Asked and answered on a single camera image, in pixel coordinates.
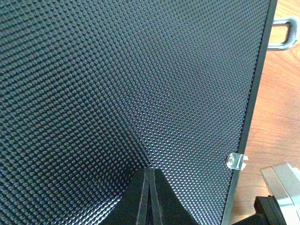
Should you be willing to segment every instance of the brown wooden floor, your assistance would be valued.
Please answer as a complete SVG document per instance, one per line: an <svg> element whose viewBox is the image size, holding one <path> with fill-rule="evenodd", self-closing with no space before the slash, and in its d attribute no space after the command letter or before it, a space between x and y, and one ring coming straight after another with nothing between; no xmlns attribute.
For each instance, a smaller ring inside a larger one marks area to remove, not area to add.
<svg viewBox="0 0 300 225"><path fill-rule="evenodd" d="M275 18L298 16L300 0L278 0ZM284 28L271 40L284 39ZM300 169L300 41L284 52L267 52L230 224L255 213L256 196L269 194L260 169L288 162Z"/></svg>

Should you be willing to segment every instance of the metal latch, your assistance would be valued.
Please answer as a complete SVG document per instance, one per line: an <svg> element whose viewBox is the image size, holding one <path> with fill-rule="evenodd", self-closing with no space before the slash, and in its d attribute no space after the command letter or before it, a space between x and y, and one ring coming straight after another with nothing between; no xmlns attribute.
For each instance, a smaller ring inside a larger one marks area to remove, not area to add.
<svg viewBox="0 0 300 225"><path fill-rule="evenodd" d="M226 164L230 169L243 170L246 167L246 163L244 163L244 160L248 160L248 156L231 152L227 157Z"/></svg>

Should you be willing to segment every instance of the black ribbed object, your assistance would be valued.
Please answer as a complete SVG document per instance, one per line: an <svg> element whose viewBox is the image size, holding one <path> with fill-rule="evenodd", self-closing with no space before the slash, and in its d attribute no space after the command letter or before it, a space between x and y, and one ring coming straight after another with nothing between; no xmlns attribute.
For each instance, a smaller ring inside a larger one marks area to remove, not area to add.
<svg viewBox="0 0 300 225"><path fill-rule="evenodd" d="M220 224L269 4L1 2L0 223L100 224L147 166Z"/></svg>

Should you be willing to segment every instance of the chrome handle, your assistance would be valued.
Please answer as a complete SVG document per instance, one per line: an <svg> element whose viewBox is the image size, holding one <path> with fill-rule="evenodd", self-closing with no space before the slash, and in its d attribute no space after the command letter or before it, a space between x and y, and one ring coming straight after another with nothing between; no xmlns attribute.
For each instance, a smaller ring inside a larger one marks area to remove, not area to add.
<svg viewBox="0 0 300 225"><path fill-rule="evenodd" d="M288 26L287 37L282 43L269 43L268 50L284 51L293 47L298 40L298 20L296 17L274 19L273 26Z"/></svg>

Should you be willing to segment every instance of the handle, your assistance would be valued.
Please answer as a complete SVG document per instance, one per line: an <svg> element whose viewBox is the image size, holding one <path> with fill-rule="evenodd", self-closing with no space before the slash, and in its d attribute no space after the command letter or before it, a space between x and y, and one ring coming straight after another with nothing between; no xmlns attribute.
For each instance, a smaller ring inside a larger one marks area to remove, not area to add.
<svg viewBox="0 0 300 225"><path fill-rule="evenodd" d="M288 26L287 36L282 43L269 43L268 50L284 51L293 47L298 40L299 22L296 17L274 19L273 26Z"/></svg>

